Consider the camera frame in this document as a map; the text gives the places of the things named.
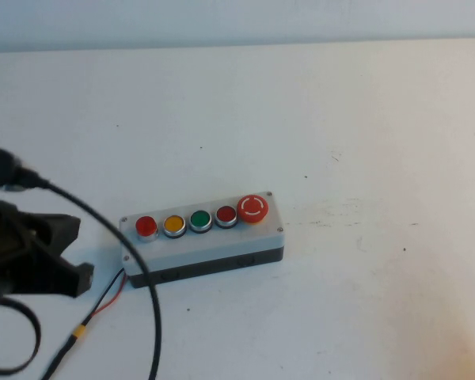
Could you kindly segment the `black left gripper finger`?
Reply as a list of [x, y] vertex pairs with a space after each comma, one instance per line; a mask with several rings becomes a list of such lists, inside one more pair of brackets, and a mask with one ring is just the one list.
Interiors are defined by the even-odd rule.
[[59, 249], [42, 245], [7, 250], [7, 275], [14, 294], [65, 295], [77, 298], [93, 282], [94, 266], [74, 265], [61, 257]]
[[81, 219], [63, 214], [27, 214], [32, 244], [51, 257], [61, 257], [78, 238]]

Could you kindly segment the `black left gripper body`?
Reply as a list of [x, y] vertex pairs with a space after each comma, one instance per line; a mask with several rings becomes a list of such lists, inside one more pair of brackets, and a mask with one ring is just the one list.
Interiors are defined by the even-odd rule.
[[29, 217], [13, 204], [0, 201], [0, 295], [32, 291], [34, 237]]

